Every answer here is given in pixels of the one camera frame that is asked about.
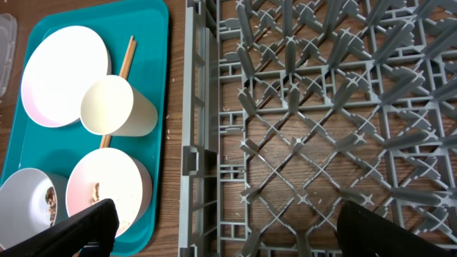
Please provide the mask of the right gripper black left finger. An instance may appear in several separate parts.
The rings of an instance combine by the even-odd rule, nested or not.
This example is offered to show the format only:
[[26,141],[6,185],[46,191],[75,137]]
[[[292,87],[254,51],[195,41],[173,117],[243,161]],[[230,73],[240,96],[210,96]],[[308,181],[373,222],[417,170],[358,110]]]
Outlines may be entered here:
[[1,252],[3,257],[109,256],[119,219],[110,198]]

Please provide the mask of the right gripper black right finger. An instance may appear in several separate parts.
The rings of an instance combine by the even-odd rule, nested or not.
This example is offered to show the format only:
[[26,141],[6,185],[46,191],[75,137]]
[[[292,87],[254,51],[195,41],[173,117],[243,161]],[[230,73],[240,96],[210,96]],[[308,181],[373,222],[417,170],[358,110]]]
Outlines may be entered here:
[[345,201],[341,207],[336,236],[344,256],[453,255],[353,201]]

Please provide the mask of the pink bowl with rice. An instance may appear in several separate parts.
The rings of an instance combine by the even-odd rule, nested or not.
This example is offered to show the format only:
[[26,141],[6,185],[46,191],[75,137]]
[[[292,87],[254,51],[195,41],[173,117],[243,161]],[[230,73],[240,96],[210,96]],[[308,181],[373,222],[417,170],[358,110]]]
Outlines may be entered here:
[[98,201],[114,201],[119,228],[124,234],[146,212],[153,183],[146,167],[116,148],[99,148],[74,167],[66,187],[66,211],[73,216]]

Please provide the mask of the small grey bowl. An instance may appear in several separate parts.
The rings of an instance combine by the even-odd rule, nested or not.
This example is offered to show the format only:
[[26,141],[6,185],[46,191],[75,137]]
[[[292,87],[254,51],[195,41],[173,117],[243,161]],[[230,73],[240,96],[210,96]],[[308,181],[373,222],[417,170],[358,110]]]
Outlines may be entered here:
[[67,178],[37,168],[23,168],[8,177],[1,186],[1,247],[11,248],[52,227],[45,201],[49,187],[57,200],[54,225],[68,218],[67,183]]

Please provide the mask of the cream plastic cup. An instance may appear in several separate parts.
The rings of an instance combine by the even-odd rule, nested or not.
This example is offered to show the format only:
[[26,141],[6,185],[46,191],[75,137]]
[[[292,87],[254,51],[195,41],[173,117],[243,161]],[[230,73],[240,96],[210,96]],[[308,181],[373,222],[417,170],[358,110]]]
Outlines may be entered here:
[[80,120],[100,136],[145,136],[158,123],[156,107],[124,78],[108,75],[84,94]]

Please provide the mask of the grey dishwasher rack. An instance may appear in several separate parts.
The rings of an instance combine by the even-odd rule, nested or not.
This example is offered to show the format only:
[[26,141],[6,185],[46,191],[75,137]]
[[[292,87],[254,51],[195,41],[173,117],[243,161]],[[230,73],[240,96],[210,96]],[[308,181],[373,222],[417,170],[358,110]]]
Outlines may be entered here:
[[187,1],[180,256],[338,256],[347,201],[456,254],[454,1]]

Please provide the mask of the clear plastic waste bin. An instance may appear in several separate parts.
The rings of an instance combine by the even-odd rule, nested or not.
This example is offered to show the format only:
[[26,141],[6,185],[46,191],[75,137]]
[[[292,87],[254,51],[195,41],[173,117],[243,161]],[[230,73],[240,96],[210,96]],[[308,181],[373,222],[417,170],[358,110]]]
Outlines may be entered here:
[[17,21],[11,14],[0,16],[0,74],[2,97],[8,88],[16,48]]

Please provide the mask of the brown food scrap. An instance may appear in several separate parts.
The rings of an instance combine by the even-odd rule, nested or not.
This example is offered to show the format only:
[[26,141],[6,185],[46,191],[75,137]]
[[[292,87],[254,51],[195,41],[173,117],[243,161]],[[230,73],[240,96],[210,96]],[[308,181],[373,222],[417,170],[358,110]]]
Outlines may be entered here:
[[56,219],[56,193],[53,187],[49,187],[46,191],[45,201],[49,206],[48,213],[50,214],[50,226],[53,226]]

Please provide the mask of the teal plastic tray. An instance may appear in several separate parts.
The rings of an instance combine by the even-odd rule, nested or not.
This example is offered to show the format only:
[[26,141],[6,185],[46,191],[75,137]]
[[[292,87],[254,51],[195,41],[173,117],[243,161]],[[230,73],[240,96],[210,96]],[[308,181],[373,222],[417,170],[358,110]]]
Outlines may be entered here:
[[[52,14],[40,20],[29,35],[25,58],[51,33],[65,26],[93,29],[105,42],[114,71],[118,72],[128,41],[137,41],[129,83],[158,110],[155,129],[143,137],[114,137],[111,146],[140,161],[154,185],[161,173],[161,141],[166,96],[169,11],[162,1],[118,1],[85,9]],[[100,144],[80,122],[62,128],[45,128],[26,114],[22,100],[16,102],[9,145],[1,180],[20,168],[32,167],[69,176],[77,161]]]

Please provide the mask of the large white plate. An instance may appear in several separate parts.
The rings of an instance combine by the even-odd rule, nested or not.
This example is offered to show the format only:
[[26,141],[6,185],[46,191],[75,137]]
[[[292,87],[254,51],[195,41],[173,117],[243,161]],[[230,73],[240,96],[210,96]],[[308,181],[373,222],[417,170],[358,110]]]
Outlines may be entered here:
[[29,118],[49,128],[79,120],[87,89],[111,73],[103,39],[86,26],[67,26],[47,36],[30,56],[21,80]]

